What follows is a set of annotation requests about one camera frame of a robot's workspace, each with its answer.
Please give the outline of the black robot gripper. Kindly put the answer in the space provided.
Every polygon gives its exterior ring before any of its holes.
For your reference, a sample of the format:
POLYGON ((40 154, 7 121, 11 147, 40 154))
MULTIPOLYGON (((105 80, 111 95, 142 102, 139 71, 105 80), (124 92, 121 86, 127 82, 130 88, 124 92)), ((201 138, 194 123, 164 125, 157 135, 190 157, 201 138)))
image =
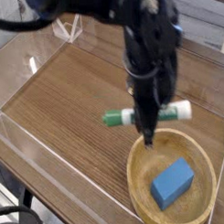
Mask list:
POLYGON ((144 146, 152 148, 158 114, 176 93, 178 58, 175 51, 156 63, 148 64, 123 52, 123 63, 128 80, 126 86, 133 89, 135 127, 144 138, 144 146))

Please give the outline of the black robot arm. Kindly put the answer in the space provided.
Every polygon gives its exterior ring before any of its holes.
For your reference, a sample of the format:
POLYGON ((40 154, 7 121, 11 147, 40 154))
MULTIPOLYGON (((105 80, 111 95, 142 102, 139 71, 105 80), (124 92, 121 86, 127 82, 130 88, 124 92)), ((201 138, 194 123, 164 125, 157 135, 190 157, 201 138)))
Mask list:
POLYGON ((31 32, 65 14, 91 16, 124 33, 124 66, 133 91, 135 126, 144 144, 154 144, 158 113, 176 92, 177 50, 182 42, 179 11, 173 0, 25 0, 38 14, 26 22, 0 18, 0 30, 31 32))

